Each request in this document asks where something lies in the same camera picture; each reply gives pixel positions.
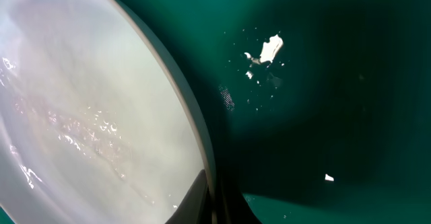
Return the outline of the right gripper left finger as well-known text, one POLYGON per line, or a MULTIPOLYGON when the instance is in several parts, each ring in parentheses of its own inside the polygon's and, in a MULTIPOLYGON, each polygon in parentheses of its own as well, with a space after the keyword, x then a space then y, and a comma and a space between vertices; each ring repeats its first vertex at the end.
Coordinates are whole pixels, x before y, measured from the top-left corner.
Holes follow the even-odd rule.
POLYGON ((211 201, 204 170, 199 172, 166 224, 212 224, 211 201))

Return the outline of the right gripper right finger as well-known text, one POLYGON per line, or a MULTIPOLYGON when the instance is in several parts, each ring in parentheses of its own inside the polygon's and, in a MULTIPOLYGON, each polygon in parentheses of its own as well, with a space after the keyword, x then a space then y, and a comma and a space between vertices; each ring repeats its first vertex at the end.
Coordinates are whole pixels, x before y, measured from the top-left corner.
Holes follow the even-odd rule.
POLYGON ((221 224, 261 224, 240 192, 238 185, 220 177, 216 188, 215 209, 221 224))

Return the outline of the light blue plate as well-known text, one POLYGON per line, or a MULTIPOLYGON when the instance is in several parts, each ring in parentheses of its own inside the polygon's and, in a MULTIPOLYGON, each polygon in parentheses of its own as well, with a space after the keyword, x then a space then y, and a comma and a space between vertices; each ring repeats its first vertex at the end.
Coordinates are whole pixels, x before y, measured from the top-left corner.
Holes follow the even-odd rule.
POLYGON ((213 154, 170 53, 120 0, 1 0, 1 209, 166 223, 213 154))

